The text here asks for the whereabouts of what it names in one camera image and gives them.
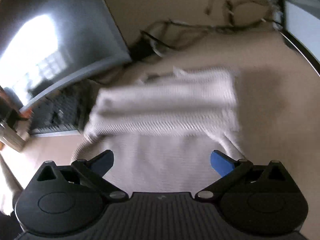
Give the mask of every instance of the white towel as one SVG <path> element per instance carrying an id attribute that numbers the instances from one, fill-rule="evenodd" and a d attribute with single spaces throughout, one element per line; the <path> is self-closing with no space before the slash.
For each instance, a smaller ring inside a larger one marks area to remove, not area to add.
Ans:
<path id="1" fill-rule="evenodd" d="M 104 179 L 126 191 L 195 194 L 220 178 L 210 154 L 244 158 L 237 140 L 234 75 L 207 69 L 101 89 L 72 161 L 106 149 L 115 155 Z"/>

